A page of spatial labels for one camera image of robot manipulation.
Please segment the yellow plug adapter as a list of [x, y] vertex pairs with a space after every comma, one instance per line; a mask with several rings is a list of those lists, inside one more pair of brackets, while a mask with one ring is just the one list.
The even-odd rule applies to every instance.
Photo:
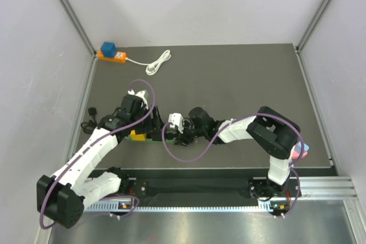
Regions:
[[139, 141], [139, 142], [143, 142], [143, 141], [146, 141], [147, 140], [146, 133], [138, 134], [135, 130], [132, 130], [130, 132], [129, 138], [132, 141]]

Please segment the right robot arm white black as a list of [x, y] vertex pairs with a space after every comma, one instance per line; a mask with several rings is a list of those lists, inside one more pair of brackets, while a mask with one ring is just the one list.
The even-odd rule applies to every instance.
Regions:
[[245, 118], [229, 120], [215, 120], [203, 108], [195, 107], [188, 118], [177, 113], [170, 115], [168, 129], [174, 131], [175, 144], [183, 146], [201, 137], [209, 141], [209, 146], [256, 141], [269, 155], [265, 185], [275, 196], [287, 190], [291, 168], [309, 149], [299, 126], [268, 106]]

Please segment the black plug adapter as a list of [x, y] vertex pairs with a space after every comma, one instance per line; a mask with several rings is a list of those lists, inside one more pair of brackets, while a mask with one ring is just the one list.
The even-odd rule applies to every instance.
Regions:
[[161, 142], [162, 140], [165, 140], [165, 138], [162, 137], [162, 130], [152, 131], [150, 137], [152, 141]]

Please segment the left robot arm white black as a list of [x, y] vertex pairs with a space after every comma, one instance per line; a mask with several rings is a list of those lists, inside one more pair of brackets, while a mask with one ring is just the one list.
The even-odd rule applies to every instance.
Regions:
[[69, 229], [93, 203], [109, 194], [121, 197], [128, 193], [129, 181], [115, 170], [106, 171], [90, 182], [87, 178], [131, 131], [141, 129], [154, 107], [155, 104], [148, 103], [147, 91], [128, 90], [120, 107], [100, 120], [89, 139], [62, 168], [51, 176], [40, 177], [36, 192], [42, 229], [48, 228], [44, 217]]

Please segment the green power strip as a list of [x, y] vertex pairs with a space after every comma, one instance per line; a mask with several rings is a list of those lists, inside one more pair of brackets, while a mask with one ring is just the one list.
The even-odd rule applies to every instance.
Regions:
[[139, 135], [128, 135], [124, 138], [124, 141], [129, 142], [150, 142], [150, 143], [162, 143], [161, 140], [153, 140], [146, 134], [139, 134]]

